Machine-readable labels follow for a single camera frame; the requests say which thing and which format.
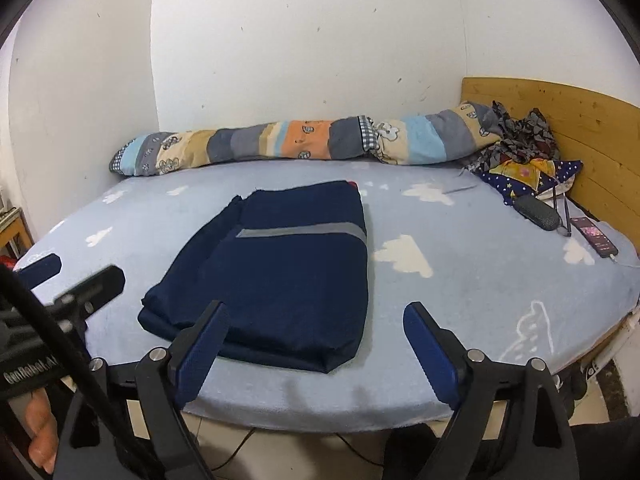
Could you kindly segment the navy work jacket red collar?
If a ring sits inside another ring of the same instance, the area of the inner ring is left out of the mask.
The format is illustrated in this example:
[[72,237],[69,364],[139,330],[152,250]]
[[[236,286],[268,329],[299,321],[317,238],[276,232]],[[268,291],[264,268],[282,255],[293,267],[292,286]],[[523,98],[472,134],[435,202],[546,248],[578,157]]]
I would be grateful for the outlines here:
[[174,340],[214,300],[227,359],[328,374],[353,359],[368,312],[368,245],[355,182],[236,196],[142,299],[140,325]]

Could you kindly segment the wooden side furniture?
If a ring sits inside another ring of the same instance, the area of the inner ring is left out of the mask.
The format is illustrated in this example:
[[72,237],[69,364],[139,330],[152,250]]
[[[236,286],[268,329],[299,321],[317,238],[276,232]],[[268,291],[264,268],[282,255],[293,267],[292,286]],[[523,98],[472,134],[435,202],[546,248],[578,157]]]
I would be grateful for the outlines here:
[[21,207],[13,206],[8,200],[1,200],[1,255],[15,260],[22,258],[34,246],[32,233]]

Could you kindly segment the light blue cloud bed sheet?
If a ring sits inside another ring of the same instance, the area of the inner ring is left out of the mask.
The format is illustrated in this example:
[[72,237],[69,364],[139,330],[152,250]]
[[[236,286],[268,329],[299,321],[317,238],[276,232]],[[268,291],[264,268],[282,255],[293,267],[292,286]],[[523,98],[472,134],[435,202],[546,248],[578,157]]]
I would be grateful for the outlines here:
[[636,305],[639,261],[613,233],[615,259],[579,235],[539,229],[455,166],[380,162],[235,162],[129,178],[58,222],[24,255],[61,258],[36,289],[50,301],[104,266],[125,273],[124,292],[90,318],[89,351],[111,363],[160,344],[137,316],[145,292],[188,239],[232,198],[326,181],[355,182],[370,255],[370,308],[356,358],[328,374],[215,362],[192,414],[286,431],[379,430],[445,416],[402,330],[413,301],[468,347],[495,361],[534,356],[562,370]]

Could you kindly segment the smartphone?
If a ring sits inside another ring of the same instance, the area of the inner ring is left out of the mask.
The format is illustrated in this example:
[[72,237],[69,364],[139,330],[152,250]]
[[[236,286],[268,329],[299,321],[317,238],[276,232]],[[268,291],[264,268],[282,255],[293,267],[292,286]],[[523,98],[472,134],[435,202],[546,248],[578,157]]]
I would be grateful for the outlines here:
[[617,247],[588,217],[570,218],[570,224],[578,229],[599,257],[613,259],[618,255]]

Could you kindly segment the black glasses case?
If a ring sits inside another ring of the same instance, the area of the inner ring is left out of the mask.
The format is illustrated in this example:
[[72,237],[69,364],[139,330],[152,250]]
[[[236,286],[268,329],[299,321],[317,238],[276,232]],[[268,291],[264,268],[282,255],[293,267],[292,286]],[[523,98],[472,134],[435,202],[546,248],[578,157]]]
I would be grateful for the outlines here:
[[512,207],[545,231],[555,231],[560,226],[561,218],[556,210],[535,196],[518,196],[512,200]]

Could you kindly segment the navy yellow star pillow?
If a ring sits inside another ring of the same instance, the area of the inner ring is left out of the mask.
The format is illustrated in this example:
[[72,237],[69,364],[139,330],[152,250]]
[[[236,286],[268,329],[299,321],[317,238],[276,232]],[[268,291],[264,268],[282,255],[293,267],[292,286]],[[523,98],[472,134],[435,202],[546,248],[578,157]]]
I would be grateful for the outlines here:
[[521,196],[533,196],[538,200],[552,200],[567,193],[582,171],[581,160],[534,158],[527,164],[508,160],[478,176],[494,188],[506,206]]

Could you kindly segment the grey patterned crumpled garment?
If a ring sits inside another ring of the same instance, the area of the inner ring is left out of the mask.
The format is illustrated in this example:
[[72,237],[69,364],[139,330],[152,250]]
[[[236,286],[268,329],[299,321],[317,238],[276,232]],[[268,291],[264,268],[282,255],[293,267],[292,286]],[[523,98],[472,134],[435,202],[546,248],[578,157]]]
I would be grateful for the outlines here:
[[521,119],[514,118],[499,101],[492,101],[483,117],[489,120],[491,131],[499,140],[469,157],[462,158],[462,166],[473,174],[482,174],[504,162],[528,164],[540,158],[559,162],[561,153],[547,118],[537,107]]

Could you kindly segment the wooden headboard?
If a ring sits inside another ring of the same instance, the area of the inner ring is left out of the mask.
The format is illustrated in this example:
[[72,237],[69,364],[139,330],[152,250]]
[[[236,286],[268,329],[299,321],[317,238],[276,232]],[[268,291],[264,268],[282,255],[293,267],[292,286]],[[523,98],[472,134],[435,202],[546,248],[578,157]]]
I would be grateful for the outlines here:
[[555,82],[465,77],[461,99],[502,103],[511,116],[537,107],[565,159],[584,169],[570,198],[639,245],[639,109],[612,96]]

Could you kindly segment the long patchwork bolster pillow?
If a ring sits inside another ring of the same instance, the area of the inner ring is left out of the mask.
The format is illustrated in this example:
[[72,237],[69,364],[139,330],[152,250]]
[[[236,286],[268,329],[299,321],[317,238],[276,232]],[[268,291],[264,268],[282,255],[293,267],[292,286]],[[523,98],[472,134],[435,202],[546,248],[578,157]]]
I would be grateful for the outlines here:
[[463,102],[431,115],[374,120],[285,120],[241,128],[156,132],[120,148],[108,169],[123,177],[258,159],[351,160],[371,155],[392,165],[433,165],[470,156],[502,137],[486,105]]

